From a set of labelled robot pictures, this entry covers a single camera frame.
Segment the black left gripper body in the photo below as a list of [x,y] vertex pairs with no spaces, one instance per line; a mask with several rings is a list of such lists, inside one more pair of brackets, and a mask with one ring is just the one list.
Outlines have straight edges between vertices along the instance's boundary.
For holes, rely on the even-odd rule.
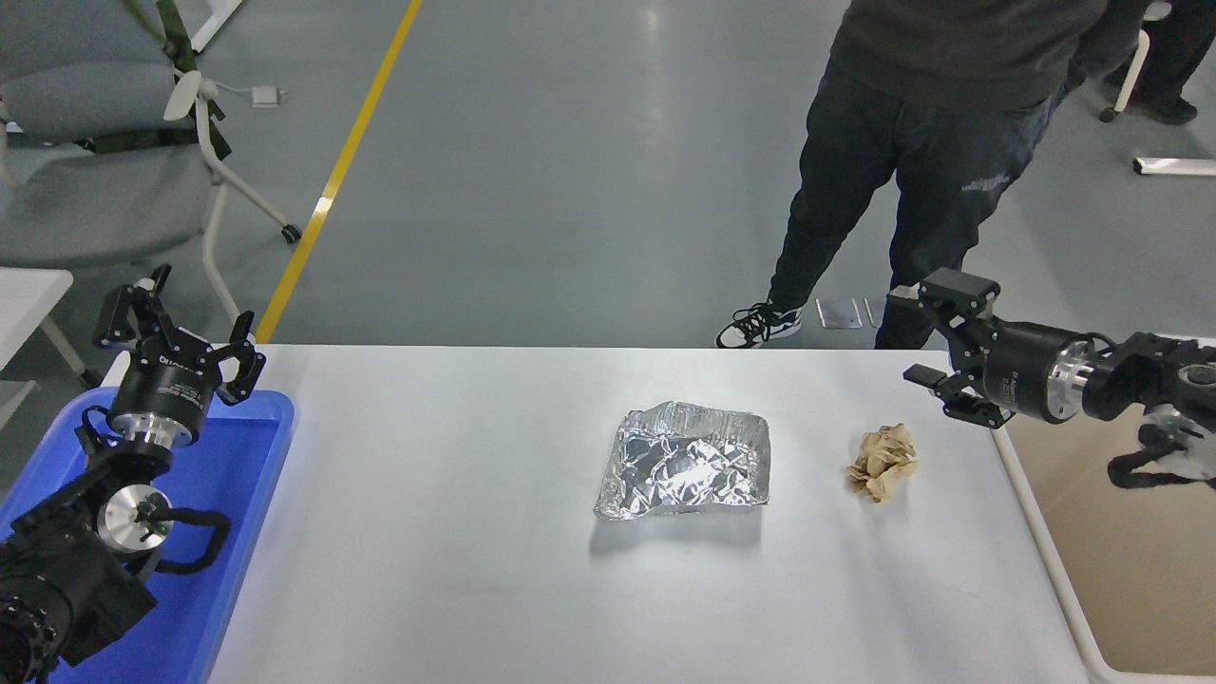
[[199,357],[212,351],[207,341],[178,342],[178,348],[146,340],[135,351],[126,351],[126,372],[107,413],[109,428],[126,431],[122,426],[126,417],[152,414],[185,431],[199,431],[216,394],[219,368],[199,363]]

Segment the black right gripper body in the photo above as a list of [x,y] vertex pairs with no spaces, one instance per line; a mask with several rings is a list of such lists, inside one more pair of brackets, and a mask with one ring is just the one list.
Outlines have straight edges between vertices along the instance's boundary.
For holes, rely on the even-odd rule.
[[1064,424],[1075,402],[1052,385],[1058,360],[1075,333],[1036,323],[995,321],[995,338],[984,360],[984,394],[995,407],[1043,424]]

